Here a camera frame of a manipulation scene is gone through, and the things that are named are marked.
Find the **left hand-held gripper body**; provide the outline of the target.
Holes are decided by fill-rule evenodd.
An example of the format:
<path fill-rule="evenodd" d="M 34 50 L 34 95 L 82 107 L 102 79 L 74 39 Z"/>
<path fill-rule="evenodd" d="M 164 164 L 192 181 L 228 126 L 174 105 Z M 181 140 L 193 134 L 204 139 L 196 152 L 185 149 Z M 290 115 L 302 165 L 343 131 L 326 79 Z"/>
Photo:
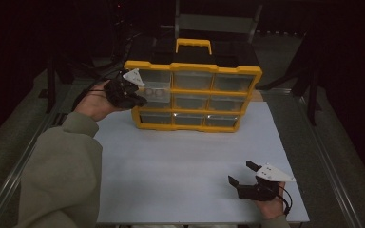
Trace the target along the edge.
<path fill-rule="evenodd" d="M 121 70 L 118 75 L 105 85 L 105 93 L 110 103 L 121 109 L 132 109 L 135 107 L 130 100 L 131 95 L 138 95 L 137 91 L 144 82 L 140 76 L 139 69 L 130 71 Z"/>

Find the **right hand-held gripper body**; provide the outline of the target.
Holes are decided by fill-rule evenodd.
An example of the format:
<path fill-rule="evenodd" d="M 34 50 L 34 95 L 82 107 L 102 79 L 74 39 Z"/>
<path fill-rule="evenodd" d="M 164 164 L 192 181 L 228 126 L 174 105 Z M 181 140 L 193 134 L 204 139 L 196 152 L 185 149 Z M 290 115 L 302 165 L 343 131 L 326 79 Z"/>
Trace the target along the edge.
<path fill-rule="evenodd" d="M 254 185 L 239 184 L 237 192 L 240 199 L 268 201 L 279 195 L 280 182 L 295 182 L 296 179 L 275 166 L 266 163 L 261 165 L 256 173 L 256 183 Z"/>

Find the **clear plastic pull-out drawer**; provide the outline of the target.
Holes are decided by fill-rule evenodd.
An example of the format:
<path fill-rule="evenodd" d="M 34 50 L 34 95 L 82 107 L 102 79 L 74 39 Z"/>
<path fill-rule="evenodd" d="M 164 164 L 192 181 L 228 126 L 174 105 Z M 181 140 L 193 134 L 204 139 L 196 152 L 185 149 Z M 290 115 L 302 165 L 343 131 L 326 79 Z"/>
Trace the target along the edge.
<path fill-rule="evenodd" d="M 140 76 L 144 86 L 139 88 L 138 95 L 147 99 L 146 108 L 169 108 L 171 105 L 171 73 L 168 71 L 140 69 Z M 163 89 L 165 94 L 162 97 L 149 97 L 144 95 L 146 88 Z"/>

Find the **yellow black organizer cabinet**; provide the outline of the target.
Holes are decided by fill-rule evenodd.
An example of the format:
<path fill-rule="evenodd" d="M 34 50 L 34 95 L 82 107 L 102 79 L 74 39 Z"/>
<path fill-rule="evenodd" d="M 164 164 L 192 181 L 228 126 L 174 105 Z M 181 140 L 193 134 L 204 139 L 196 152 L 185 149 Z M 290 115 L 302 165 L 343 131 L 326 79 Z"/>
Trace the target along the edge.
<path fill-rule="evenodd" d="M 251 74 L 256 77 L 252 92 L 262 75 L 256 54 L 246 42 L 185 38 L 136 40 L 132 44 L 124 68 Z"/>

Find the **person's right hand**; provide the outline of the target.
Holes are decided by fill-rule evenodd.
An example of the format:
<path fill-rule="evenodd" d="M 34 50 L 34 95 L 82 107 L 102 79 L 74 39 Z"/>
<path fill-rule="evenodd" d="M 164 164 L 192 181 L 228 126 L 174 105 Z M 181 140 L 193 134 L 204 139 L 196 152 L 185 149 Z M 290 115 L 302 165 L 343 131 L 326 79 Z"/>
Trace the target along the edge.
<path fill-rule="evenodd" d="M 274 219 L 283 215 L 283 190 L 285 187 L 284 182 L 279 183 L 279 195 L 273 200 L 269 201 L 255 201 L 256 206 L 259 208 L 262 217 L 264 219 Z"/>

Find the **person's left hand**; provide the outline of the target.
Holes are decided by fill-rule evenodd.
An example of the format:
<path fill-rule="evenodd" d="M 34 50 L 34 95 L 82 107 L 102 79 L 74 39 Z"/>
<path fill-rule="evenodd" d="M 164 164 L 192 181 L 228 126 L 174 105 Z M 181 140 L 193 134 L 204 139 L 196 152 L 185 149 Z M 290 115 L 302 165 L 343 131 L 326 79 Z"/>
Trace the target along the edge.
<path fill-rule="evenodd" d="M 95 85 L 76 105 L 74 111 L 90 117 L 95 122 L 99 122 L 113 112 L 121 111 L 121 108 L 113 106 L 106 98 L 104 87 L 108 83 L 109 80 Z"/>

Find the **grid of small closed drawers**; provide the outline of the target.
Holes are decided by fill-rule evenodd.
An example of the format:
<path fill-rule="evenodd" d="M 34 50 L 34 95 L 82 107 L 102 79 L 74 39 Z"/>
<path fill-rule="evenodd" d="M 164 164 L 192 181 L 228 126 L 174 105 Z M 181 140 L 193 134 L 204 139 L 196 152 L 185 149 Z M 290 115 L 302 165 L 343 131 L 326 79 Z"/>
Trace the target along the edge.
<path fill-rule="evenodd" d="M 235 132 L 251 101 L 256 77 L 199 71 L 171 73 L 169 108 L 135 108 L 141 129 Z"/>

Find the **black metal stand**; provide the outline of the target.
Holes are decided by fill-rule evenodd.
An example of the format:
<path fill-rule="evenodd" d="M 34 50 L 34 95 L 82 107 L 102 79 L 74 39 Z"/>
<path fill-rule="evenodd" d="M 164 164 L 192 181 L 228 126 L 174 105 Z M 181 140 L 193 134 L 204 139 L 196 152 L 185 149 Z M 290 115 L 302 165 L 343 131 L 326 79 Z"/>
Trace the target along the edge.
<path fill-rule="evenodd" d="M 298 50 L 283 76 L 266 85 L 258 85 L 258 90 L 270 90 L 292 79 L 297 79 L 291 93 L 294 97 L 302 97 L 308 92 L 307 118 L 312 125 L 316 124 L 315 112 L 317 109 L 317 83 L 321 42 L 311 35 L 303 37 Z"/>
<path fill-rule="evenodd" d="M 51 53 L 47 64 L 47 112 L 50 112 L 57 103 L 56 77 L 59 77 L 63 84 L 72 84 L 76 78 L 74 73 L 74 70 L 76 70 L 81 74 L 82 78 L 89 78 L 94 82 L 99 82 L 104 78 L 104 75 L 99 74 L 99 71 L 112 67 L 112 64 L 99 67 L 87 66 L 70 58 L 64 52 Z"/>

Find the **aluminium rail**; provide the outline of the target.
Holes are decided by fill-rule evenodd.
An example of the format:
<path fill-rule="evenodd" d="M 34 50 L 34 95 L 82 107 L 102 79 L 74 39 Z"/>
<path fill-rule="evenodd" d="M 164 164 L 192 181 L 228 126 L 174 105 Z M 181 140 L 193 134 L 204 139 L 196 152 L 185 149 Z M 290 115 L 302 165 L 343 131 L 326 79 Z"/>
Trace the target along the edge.
<path fill-rule="evenodd" d="M 321 165 L 325 172 L 325 176 L 327 177 L 327 179 L 331 185 L 331 188 L 336 197 L 338 206 L 341 209 L 341 212 L 348 224 L 348 227 L 349 228 L 363 228 L 363 225 L 361 224 L 361 220 L 355 211 L 355 208 L 351 202 L 351 199 L 349 198 L 349 194 L 348 194 L 345 186 L 343 185 L 343 183 L 339 177 L 339 174 L 336 171 L 334 163 L 331 161 L 331 157 L 328 154 L 328 150 L 320 137 L 318 129 L 314 125 L 312 125 L 308 119 L 308 116 L 306 113 L 306 111 L 307 111 L 306 101 L 304 100 L 303 97 L 294 97 L 293 100 L 301 115 L 301 119 L 307 125 L 308 132 L 312 136 L 313 142 L 317 148 L 317 156 L 320 159 Z"/>
<path fill-rule="evenodd" d="M 39 126 L 36 128 L 28 146 L 5 179 L 4 184 L 0 190 L 0 218 L 2 214 L 7 210 L 7 205 L 10 203 L 11 198 L 17 191 L 17 188 L 20 184 L 21 173 L 35 147 L 35 142 L 37 138 L 41 133 L 43 133 L 45 130 L 52 126 L 55 117 L 59 113 L 59 110 L 62 107 L 64 100 L 67 98 L 67 95 L 71 91 L 71 88 L 72 85 L 57 86 L 57 92 L 54 95 L 56 103 L 53 105 L 51 111 L 45 115 L 43 121 L 41 121 Z"/>

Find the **grey metal frame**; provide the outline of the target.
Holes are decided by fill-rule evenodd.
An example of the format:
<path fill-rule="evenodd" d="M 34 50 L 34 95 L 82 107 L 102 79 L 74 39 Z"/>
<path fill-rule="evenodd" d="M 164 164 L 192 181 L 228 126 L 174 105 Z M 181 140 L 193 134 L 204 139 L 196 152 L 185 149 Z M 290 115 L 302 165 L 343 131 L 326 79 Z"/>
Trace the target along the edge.
<path fill-rule="evenodd" d="M 173 0 L 177 38 L 240 40 L 252 43 L 261 15 L 260 0 Z"/>

